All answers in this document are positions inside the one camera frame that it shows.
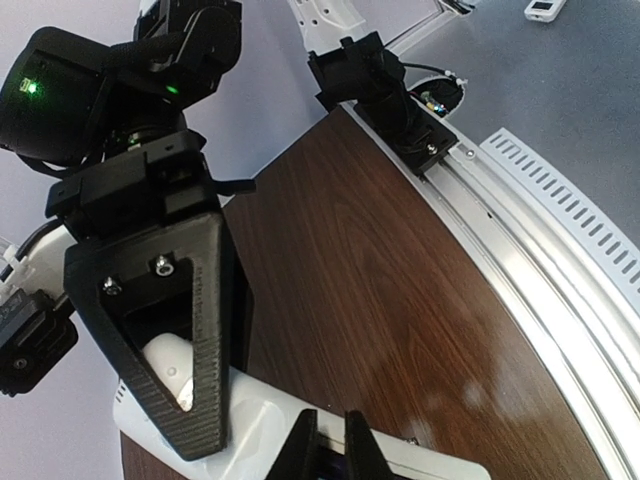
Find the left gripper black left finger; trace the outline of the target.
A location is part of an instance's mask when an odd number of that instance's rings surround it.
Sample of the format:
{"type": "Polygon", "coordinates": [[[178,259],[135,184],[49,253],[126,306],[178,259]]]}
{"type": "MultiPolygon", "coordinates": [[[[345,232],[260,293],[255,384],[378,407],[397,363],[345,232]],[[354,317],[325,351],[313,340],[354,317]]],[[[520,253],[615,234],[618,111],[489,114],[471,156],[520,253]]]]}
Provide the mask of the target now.
{"type": "Polygon", "coordinates": [[[316,479],[319,447],[318,412],[304,409],[297,417],[267,480],[316,479]]]}

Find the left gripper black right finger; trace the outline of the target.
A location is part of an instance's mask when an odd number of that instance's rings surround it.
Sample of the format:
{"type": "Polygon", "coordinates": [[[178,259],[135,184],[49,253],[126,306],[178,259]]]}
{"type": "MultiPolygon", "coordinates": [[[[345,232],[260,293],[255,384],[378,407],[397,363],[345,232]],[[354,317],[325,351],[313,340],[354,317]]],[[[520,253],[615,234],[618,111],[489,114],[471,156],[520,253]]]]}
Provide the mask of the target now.
{"type": "Polygon", "coordinates": [[[389,478],[389,465],[364,415],[357,410],[345,415],[345,460],[348,479],[389,478]]]}

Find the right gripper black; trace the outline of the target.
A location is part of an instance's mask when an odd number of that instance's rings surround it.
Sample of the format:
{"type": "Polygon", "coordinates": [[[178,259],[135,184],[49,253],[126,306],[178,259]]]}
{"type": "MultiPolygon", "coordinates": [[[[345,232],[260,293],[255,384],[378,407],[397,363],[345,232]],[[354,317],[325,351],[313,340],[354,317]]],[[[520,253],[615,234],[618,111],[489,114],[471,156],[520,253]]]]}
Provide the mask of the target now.
{"type": "MultiPolygon", "coordinates": [[[[51,187],[45,214],[78,241],[219,208],[192,130],[162,137],[51,187]]],[[[64,289],[147,418],[183,460],[227,443],[231,245],[204,213],[65,254],[64,289]]]]}

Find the white remote control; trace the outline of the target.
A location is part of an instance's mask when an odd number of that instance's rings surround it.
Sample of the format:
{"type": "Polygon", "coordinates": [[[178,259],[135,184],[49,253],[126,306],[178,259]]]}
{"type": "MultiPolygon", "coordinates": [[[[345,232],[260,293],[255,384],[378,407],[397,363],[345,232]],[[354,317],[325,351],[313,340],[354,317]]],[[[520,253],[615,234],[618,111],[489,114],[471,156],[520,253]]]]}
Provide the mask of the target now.
{"type": "MultiPolygon", "coordinates": [[[[313,406],[231,366],[228,371],[227,443],[201,458],[181,459],[147,418],[119,377],[113,405],[120,430],[157,460],[187,479],[267,479],[300,412],[318,412],[316,479],[348,479],[345,415],[313,406]]],[[[487,479],[480,464],[414,445],[371,429],[389,465],[388,479],[487,479]]]]}

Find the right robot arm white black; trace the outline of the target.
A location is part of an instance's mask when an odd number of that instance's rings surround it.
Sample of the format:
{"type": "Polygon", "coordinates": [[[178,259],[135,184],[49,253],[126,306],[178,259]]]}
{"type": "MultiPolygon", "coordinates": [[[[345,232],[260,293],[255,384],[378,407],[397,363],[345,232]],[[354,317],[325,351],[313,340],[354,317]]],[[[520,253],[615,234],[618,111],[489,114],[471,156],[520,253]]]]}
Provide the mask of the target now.
{"type": "Polygon", "coordinates": [[[83,321],[177,455],[228,444],[229,373],[246,359],[251,290],[205,138],[184,117],[237,63],[236,1],[160,1],[132,41],[44,27],[1,89],[1,146],[55,180],[47,222],[1,274],[1,390],[31,391],[83,321]]]}

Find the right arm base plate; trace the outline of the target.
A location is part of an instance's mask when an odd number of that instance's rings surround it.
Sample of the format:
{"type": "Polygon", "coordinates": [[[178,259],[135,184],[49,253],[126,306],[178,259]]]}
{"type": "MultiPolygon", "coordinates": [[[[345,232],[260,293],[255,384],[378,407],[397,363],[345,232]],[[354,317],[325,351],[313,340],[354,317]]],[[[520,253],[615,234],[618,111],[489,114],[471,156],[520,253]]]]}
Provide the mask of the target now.
{"type": "Polygon", "coordinates": [[[384,143],[396,154],[402,163],[415,175],[420,176],[459,143],[459,139],[448,127],[414,102],[419,111],[406,133],[384,133],[376,126],[360,104],[354,109],[356,114],[373,129],[384,143]]]}

